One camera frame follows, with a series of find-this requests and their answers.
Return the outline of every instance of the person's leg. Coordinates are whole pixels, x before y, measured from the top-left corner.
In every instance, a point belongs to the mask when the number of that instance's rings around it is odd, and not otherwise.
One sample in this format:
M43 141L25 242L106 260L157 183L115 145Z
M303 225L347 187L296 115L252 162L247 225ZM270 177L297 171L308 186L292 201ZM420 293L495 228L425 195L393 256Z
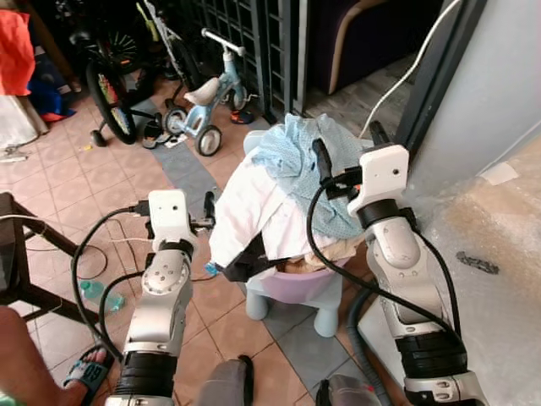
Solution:
M102 363L106 353L96 351L88 361ZM71 381L57 386L30 338L25 321L9 307L0 306L0 391L27 406L79 406L86 386Z

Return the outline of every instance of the light blue stool leg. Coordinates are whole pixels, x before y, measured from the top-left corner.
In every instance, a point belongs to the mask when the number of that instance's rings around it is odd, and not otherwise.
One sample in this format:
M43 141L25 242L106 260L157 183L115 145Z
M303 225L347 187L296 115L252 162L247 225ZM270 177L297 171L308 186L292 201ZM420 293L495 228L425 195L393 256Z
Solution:
M319 309L314 329L321 337L333 337L338 330L338 309Z
M252 320L263 320L269 312L269 305L265 296L246 291L246 314Z

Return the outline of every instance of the blue checkered cloth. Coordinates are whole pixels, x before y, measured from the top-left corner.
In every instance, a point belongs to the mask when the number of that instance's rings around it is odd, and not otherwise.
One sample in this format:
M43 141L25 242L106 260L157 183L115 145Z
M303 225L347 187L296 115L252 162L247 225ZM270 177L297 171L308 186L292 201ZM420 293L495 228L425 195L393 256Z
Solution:
M301 118L288 114L285 124L269 129L252 157L256 165L263 165L280 189L293 198L304 214L320 186L320 172L312 150L312 142L323 139L332 162L332 173L337 175L346 167L358 165L363 147L361 141L335 120L323 114L317 118ZM320 197L314 211L313 227L317 233L350 239L363 231L357 218L347 214L346 198L328 201Z

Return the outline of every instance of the blue balance bike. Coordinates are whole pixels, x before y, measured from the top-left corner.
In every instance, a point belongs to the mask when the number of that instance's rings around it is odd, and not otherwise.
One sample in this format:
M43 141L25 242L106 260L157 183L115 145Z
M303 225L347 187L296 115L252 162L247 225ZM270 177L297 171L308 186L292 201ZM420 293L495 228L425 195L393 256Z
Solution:
M171 136L181 134L195 138L195 150L202 156L213 156L221 146L221 131L210 124L212 110L219 102L229 102L232 110L241 110L248 100L246 88L241 84L235 69L234 51L239 57L245 53L244 47L237 47L216 34L203 29L201 34L223 46L224 72L219 78L208 80L196 91L184 95L184 99L194 104L189 113L182 107L170 109L163 118L163 128Z

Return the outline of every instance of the dark wooden furniture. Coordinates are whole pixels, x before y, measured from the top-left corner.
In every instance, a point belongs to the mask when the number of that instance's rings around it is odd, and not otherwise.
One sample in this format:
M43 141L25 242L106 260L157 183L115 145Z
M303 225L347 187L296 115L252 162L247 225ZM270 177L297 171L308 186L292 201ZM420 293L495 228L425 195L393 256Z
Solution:
M10 214L34 217L17 203L10 193L1 193L0 217ZM30 230L27 234L23 226ZM0 305L23 300L38 307L39 310L25 316L26 321L52 311L83 323L75 303L31 283L25 241L37 234L66 254L74 256L77 245L41 220L22 218L0 220ZM95 312L87 310L87 314L92 321L98 321Z

